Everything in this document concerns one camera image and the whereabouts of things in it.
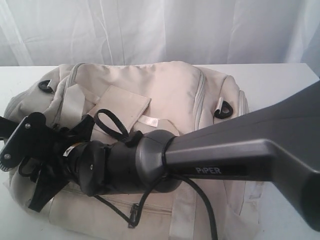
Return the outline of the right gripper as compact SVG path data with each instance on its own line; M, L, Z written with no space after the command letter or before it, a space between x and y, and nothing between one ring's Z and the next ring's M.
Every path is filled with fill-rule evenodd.
M94 127L94 119L86 114L75 127L69 129L63 127L55 130L46 126L46 138L48 148L40 157L25 157L18 165L18 172L23 177L35 179L39 174L41 165L48 165L52 168L48 173L41 172L36 182L35 190L31 198L29 209L41 211L45 205L63 189L63 178L75 180L76 175L68 166L69 161L63 154L67 148L77 143L88 142L91 138ZM0 140L8 139L15 131L15 122L0 117Z

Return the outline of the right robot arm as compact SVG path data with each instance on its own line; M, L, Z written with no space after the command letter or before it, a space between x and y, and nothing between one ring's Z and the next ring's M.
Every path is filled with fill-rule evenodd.
M142 198L125 221L138 225L151 192L188 183L202 198L216 235L213 208L194 179L272 182L315 231L320 229L320 84L266 108L183 136L166 130L129 133L109 110L118 131L98 115L55 130L40 112L20 122L0 120L0 168L35 183L29 208L40 212L68 183L97 200L103 195Z

